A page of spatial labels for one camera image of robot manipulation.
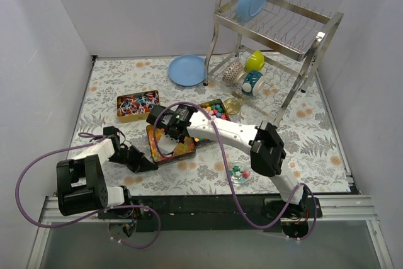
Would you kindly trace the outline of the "metal scoop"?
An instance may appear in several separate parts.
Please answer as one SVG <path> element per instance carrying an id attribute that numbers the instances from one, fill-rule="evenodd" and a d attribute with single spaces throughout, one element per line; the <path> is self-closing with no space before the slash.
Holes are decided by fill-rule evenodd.
<path id="1" fill-rule="evenodd" d="M 160 155 L 164 157 L 173 157 L 180 153 L 183 143 L 170 137 L 169 135 L 162 135 L 157 142 L 157 146 Z"/>

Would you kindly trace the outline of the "tin of gummy candies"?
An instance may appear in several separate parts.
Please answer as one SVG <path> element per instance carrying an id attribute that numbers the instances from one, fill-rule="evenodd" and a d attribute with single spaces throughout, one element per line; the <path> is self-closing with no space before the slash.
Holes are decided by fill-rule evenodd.
<path id="1" fill-rule="evenodd" d="M 163 166 L 165 164 L 182 161 L 196 156 L 196 147 L 191 137 L 185 137 L 183 143 L 178 143 L 173 153 L 169 157 L 162 157 L 156 148 L 156 143 L 153 137 L 153 126 L 146 126 L 146 132 L 149 140 L 149 147 L 151 158 L 157 166 Z"/>

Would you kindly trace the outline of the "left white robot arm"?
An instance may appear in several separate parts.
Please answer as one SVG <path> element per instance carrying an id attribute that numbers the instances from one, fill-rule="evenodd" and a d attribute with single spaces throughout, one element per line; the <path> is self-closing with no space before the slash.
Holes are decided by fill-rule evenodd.
<path id="1" fill-rule="evenodd" d="M 133 214 L 134 204 L 126 186 L 107 186 L 102 165 L 108 161 L 126 166 L 133 173 L 155 171 L 157 165 L 143 152 L 125 143 L 125 136 L 114 126 L 105 127 L 103 135 L 79 155 L 56 166 L 57 197 L 64 216 L 112 207 L 122 219 Z"/>

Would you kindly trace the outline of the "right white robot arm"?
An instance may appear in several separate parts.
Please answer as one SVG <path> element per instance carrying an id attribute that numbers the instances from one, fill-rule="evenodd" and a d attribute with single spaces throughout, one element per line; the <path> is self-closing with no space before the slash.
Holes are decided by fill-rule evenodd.
<path id="1" fill-rule="evenodd" d="M 286 212 L 299 217 L 308 209 L 308 191 L 291 171 L 286 159 L 284 142 L 269 122 L 259 125 L 239 124 L 209 115 L 202 107 L 191 103 L 175 103 L 171 107 L 156 105 L 147 123 L 164 130 L 157 143 L 163 155 L 173 152 L 175 142 L 185 137 L 214 140 L 250 156 L 251 169 L 268 177 L 285 203 Z"/>

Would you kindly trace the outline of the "tin of star candies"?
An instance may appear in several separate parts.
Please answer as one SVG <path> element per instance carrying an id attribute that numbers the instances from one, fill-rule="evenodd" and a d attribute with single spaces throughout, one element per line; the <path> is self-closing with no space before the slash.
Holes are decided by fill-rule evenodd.
<path id="1" fill-rule="evenodd" d="M 221 99 L 200 103 L 200 106 L 213 118 L 230 120 L 229 114 Z M 202 147 L 212 143 L 212 140 L 206 138 L 193 138 L 193 142 L 195 143 L 196 147 Z"/>

